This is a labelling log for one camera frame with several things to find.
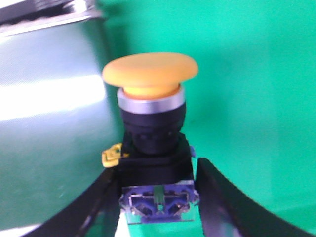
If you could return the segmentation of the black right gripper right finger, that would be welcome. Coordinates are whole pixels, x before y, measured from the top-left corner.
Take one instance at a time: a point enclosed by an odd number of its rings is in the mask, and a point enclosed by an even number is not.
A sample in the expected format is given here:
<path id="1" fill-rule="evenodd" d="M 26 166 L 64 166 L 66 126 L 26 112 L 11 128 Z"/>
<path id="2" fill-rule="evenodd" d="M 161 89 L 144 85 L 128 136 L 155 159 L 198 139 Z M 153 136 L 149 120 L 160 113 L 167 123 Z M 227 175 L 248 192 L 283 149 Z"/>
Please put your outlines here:
<path id="1" fill-rule="evenodd" d="M 197 160 L 199 215 L 206 237 L 309 237 L 231 183 L 206 158 Z"/>

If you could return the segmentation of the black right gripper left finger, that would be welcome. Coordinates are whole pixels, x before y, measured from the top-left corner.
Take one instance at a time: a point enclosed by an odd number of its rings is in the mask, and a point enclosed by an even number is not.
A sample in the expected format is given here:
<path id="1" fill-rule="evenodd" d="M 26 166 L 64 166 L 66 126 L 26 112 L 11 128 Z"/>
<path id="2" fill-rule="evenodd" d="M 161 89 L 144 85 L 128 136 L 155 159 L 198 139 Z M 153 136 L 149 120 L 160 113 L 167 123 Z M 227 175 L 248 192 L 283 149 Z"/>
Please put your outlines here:
<path id="1" fill-rule="evenodd" d="M 101 236 L 113 237 L 119 221 L 120 185 L 116 168 L 106 168 L 73 202 L 25 237 L 85 237 L 103 214 Z"/>

